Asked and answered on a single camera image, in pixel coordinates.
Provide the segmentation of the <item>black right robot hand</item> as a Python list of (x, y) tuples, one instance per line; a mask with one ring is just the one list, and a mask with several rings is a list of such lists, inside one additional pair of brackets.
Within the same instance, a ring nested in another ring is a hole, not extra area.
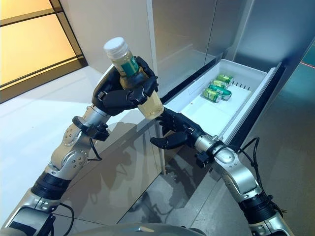
[(205, 135), (202, 128), (182, 113), (176, 113), (171, 109), (164, 108), (163, 113), (156, 118), (159, 125), (174, 133), (163, 138), (150, 138), (150, 142), (161, 149), (174, 149), (182, 145), (194, 148), (199, 136)]

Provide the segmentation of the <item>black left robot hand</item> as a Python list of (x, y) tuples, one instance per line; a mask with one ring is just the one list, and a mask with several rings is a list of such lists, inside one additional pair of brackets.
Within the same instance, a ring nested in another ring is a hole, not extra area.
[(144, 104), (154, 91), (158, 91), (157, 76), (148, 64), (136, 57), (137, 64), (149, 76), (148, 80), (138, 88), (123, 89), (120, 74), (112, 66), (94, 89), (92, 103), (103, 112), (116, 116), (125, 110), (137, 108)]

